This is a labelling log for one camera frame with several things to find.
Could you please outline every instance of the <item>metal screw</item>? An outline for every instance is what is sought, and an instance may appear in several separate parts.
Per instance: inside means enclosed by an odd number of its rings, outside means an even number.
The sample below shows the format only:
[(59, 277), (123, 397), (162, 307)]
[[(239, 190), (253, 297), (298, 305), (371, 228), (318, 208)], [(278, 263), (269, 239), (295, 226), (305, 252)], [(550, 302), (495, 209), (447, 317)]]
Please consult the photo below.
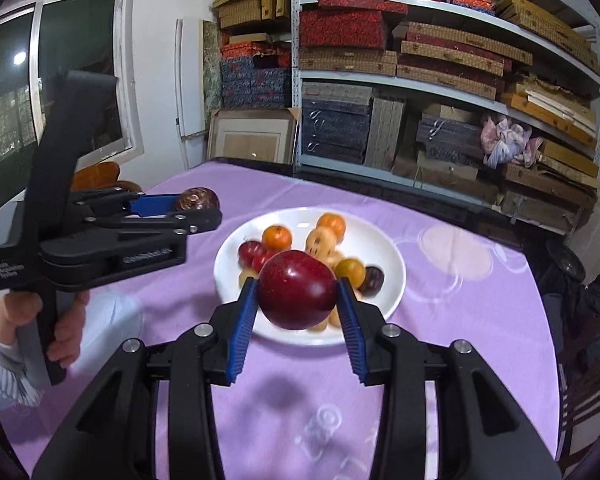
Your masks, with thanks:
[(458, 339), (458, 341), (454, 342), (454, 348), (457, 352), (461, 354), (469, 354), (474, 347), (471, 346), (471, 343), (465, 341), (464, 339)]
[(140, 341), (138, 339), (127, 339), (122, 343), (122, 349), (128, 354), (133, 354), (140, 349)]
[(400, 335), (400, 327), (392, 323), (388, 323), (382, 327), (382, 333), (387, 337), (398, 337)]
[(198, 337), (209, 337), (214, 332), (214, 328), (209, 323), (200, 323), (193, 329), (193, 333)]

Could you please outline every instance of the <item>light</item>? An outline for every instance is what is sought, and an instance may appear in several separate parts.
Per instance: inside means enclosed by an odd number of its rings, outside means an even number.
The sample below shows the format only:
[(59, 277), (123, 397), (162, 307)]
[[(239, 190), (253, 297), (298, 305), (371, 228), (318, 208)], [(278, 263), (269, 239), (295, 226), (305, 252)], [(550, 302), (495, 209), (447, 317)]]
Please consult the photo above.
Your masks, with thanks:
[(17, 53), (13, 57), (13, 64), (14, 65), (21, 65), (21, 64), (24, 63), (25, 59), (27, 59), (27, 53), (26, 52), (19, 52), (19, 53)]

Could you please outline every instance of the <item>window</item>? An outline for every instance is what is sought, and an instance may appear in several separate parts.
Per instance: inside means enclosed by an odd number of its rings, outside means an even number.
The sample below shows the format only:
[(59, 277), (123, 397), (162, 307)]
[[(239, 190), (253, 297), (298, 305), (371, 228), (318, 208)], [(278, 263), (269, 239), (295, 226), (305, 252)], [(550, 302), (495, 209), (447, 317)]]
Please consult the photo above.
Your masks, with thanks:
[(7, 0), (0, 10), (0, 208), (21, 193), (69, 70), (119, 78), (80, 167), (142, 153), (133, 101), (132, 0)]

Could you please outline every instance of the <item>window frame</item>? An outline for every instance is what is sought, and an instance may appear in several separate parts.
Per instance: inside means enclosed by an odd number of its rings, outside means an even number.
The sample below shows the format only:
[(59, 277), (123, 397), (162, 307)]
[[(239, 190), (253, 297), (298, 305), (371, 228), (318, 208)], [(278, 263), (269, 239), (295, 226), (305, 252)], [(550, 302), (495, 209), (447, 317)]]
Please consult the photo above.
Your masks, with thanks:
[[(5, 0), (0, 7), (0, 25), (25, 14), (33, 12), (29, 40), (29, 95), (36, 139), (40, 142), (43, 131), (40, 88), (38, 86), (38, 46), (40, 41), (40, 23), (44, 5), (63, 0)], [(119, 79), (116, 86), (116, 100), (122, 139), (103, 146), (80, 158), (76, 170), (97, 164), (103, 160), (114, 160), (119, 164), (136, 158), (144, 153), (136, 103), (136, 89), (133, 66), (132, 42), (133, 0), (115, 0), (113, 18), (113, 56), (114, 74)], [(24, 191), (12, 200), (22, 200)]]

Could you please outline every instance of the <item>plate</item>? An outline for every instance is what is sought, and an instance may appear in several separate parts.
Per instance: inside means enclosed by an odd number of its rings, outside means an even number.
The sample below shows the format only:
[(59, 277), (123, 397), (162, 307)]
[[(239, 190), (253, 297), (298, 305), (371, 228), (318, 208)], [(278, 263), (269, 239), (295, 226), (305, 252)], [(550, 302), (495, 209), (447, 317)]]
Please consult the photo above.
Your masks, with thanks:
[[(240, 288), (238, 276), (238, 247), (247, 240), (260, 240), (262, 232), (270, 225), (286, 226), (293, 236), (293, 249), (304, 251), (304, 242), (309, 232), (315, 228), (321, 215), (333, 212), (341, 215), (347, 223), (344, 240), (338, 246), (344, 257), (360, 259), (366, 266), (377, 266), (384, 271), (384, 284), (372, 298), (365, 298), (380, 308), (385, 319), (388, 319), (398, 307), (407, 281), (404, 260), (393, 241), (375, 225), (340, 211), (299, 207), (274, 211), (238, 227), (224, 241), (214, 263), (214, 279), (216, 289), (223, 303), (238, 299)], [(271, 323), (263, 313), (258, 311), (253, 331), (267, 339), (280, 343), (300, 346), (330, 346), (344, 343), (342, 331), (328, 326), (323, 332), (311, 330), (284, 330)]]

